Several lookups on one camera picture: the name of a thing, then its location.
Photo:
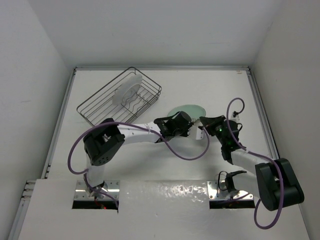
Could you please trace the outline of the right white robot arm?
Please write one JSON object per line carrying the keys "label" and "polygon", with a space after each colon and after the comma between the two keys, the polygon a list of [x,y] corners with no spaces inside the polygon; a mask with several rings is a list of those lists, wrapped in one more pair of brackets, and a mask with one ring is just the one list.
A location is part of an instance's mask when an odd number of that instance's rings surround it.
{"label": "right white robot arm", "polygon": [[278,209],[281,197],[284,208],[304,202],[304,192],[287,159],[270,162],[246,152],[236,143],[239,123],[227,120],[224,115],[201,116],[199,119],[208,134],[220,142],[223,159],[242,168],[226,174],[223,186],[229,193],[238,190],[249,192],[257,196],[269,211]]}

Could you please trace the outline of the red and teal plate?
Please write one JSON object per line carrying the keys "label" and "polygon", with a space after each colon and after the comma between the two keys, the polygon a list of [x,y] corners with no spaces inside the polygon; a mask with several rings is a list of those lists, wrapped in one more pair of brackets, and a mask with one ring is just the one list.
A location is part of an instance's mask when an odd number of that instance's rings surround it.
{"label": "red and teal plate", "polygon": [[112,104],[115,106],[125,105],[129,99],[138,93],[142,85],[143,77],[141,74],[134,74],[118,87],[112,97]]}

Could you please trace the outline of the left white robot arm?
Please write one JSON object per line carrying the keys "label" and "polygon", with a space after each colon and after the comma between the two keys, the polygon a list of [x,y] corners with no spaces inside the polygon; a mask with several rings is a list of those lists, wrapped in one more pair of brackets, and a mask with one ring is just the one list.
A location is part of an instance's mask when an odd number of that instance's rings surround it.
{"label": "left white robot arm", "polygon": [[123,145],[163,143],[174,137],[187,137],[193,125],[191,117],[184,111],[145,124],[116,124],[112,118],[101,125],[104,124],[108,125],[93,130],[83,139],[88,168],[86,179],[93,188],[103,185],[105,164]]}

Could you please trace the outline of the green flower plate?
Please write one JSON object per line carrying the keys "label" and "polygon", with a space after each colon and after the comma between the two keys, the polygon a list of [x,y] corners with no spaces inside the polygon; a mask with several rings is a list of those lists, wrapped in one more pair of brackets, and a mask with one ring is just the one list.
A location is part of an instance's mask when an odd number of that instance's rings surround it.
{"label": "green flower plate", "polygon": [[173,116],[177,112],[185,112],[190,116],[191,119],[198,119],[199,117],[206,116],[206,110],[200,105],[196,104],[185,104],[174,107],[172,110],[169,111],[167,116]]}

